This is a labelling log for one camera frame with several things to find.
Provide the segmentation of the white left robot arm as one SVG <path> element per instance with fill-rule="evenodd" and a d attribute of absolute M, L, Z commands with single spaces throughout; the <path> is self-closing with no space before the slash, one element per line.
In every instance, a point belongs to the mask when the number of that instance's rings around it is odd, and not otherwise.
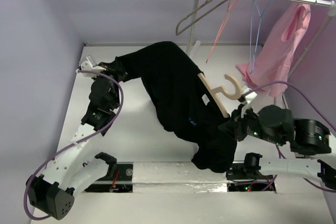
<path fill-rule="evenodd" d="M 93 79 L 89 105 L 68 145 L 28 178 L 24 211 L 31 220 L 63 219 L 86 188 L 96 180 L 111 179 L 116 174 L 116 158 L 98 151 L 97 147 L 123 107 L 124 92 L 119 83 L 127 72 L 117 60 L 94 65 L 89 59 L 76 72 Z"/>

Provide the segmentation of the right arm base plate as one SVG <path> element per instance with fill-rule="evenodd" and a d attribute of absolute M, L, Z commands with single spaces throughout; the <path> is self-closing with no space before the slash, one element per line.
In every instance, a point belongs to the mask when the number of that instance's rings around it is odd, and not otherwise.
<path fill-rule="evenodd" d="M 234 162 L 226 173 L 228 192 L 276 192 L 274 175 L 262 175 L 259 171 L 246 173 L 243 162 Z"/>

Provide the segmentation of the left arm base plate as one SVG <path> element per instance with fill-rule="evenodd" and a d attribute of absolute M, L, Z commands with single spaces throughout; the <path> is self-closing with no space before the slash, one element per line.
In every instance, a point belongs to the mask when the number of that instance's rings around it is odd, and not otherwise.
<path fill-rule="evenodd" d="M 133 163 L 118 163 L 113 177 L 97 180 L 84 190 L 86 193 L 131 193 L 133 192 Z"/>

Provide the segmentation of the black t shirt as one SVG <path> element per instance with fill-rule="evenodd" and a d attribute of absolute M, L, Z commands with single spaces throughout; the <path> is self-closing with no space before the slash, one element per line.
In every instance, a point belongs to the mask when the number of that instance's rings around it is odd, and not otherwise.
<path fill-rule="evenodd" d="M 198 77 L 199 67 L 177 44 L 156 42 L 115 60 L 126 72 L 124 82 L 141 79 L 163 128 L 198 145 L 192 158 L 198 169 L 230 169 L 237 141 L 232 131 L 218 128 L 229 119 Z"/>

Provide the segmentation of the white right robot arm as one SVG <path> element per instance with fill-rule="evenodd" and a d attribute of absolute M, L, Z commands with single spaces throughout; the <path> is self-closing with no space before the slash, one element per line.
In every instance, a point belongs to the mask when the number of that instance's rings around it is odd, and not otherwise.
<path fill-rule="evenodd" d="M 319 121 L 295 119 L 290 110 L 276 105 L 268 105 L 258 113 L 253 109 L 244 112 L 240 105 L 229 121 L 218 128 L 237 142 L 249 135 L 276 147 L 288 144 L 292 152 L 305 156 L 295 160 L 267 159 L 258 153 L 247 153 L 240 168 L 246 177 L 289 174 L 323 183 L 325 191 L 335 192 L 335 168 L 321 158 L 314 158 L 318 154 L 332 154 L 330 131 Z"/>

